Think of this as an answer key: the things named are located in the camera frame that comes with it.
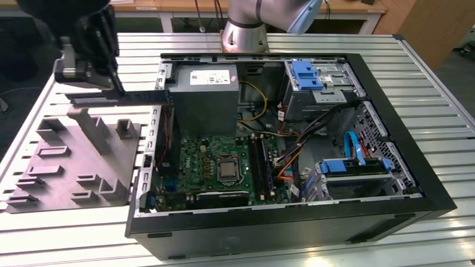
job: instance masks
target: ram slot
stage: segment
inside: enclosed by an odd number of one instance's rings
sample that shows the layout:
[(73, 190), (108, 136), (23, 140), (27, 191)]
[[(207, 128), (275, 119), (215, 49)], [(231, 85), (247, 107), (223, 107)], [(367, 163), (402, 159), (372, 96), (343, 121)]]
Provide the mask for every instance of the ram slot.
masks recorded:
[(263, 138), (253, 136), (248, 138), (248, 154), (255, 197), (257, 200), (264, 200), (273, 196), (275, 193), (272, 191), (272, 173)]

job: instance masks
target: power supply label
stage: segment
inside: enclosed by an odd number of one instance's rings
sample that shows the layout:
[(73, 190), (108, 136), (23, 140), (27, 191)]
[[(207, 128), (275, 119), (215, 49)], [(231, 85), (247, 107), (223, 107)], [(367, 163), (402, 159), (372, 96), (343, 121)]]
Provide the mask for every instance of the power supply label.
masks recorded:
[(192, 71), (189, 74), (191, 85), (229, 85), (228, 70)]

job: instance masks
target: slotted metal table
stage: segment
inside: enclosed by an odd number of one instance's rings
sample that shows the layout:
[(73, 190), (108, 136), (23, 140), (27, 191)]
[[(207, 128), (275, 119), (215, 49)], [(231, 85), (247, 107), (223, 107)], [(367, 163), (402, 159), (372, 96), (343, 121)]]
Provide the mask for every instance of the slotted metal table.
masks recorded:
[[(217, 34), (124, 33), (119, 36), (120, 79), (125, 90), (152, 90), (160, 53), (219, 52)], [(458, 209), (419, 222), (375, 243), (191, 259), (183, 266), (472, 266), (475, 263), (475, 121), (407, 45), (392, 36), (269, 34), (272, 52), (362, 54), (391, 103), (455, 199)], [(128, 206), (7, 214), (5, 200), (36, 147), (44, 116), (64, 124), (65, 92), (45, 85), (0, 163), (0, 266), (149, 266), (164, 264), (124, 237)], [(92, 108), (104, 122), (129, 118), (148, 132), (149, 107)], [(141, 163), (137, 154), (136, 166)]]

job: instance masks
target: open computer tower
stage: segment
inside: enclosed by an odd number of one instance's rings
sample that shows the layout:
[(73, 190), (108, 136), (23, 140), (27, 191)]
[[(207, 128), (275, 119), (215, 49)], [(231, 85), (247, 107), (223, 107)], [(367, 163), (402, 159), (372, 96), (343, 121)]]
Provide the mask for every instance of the open computer tower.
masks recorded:
[(355, 54), (161, 55), (125, 236), (159, 259), (375, 241), (456, 208)]

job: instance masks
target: motherboard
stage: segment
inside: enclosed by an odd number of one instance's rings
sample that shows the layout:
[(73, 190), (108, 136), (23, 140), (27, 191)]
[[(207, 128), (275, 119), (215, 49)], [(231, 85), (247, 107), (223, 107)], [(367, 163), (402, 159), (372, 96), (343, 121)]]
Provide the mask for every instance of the motherboard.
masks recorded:
[(251, 137), (183, 139), (177, 179), (164, 179), (164, 189), (168, 192), (164, 195), (167, 210), (188, 209), (187, 205), (197, 197), (211, 198), (211, 206), (207, 207), (207, 204), (205, 207), (196, 208), (216, 207), (213, 205), (219, 205), (219, 201), (213, 199), (223, 199), (227, 193), (232, 194), (229, 198), (233, 200), (245, 199), (244, 206), (287, 203), (285, 185), (273, 184), (272, 177), (265, 180), (256, 172), (260, 166), (269, 166), (273, 158), (279, 156), (273, 136), (261, 140), (259, 148), (265, 150), (265, 164), (263, 158), (257, 159), (256, 156), (261, 152), (260, 149), (257, 152), (249, 149), (249, 144), (255, 141)]

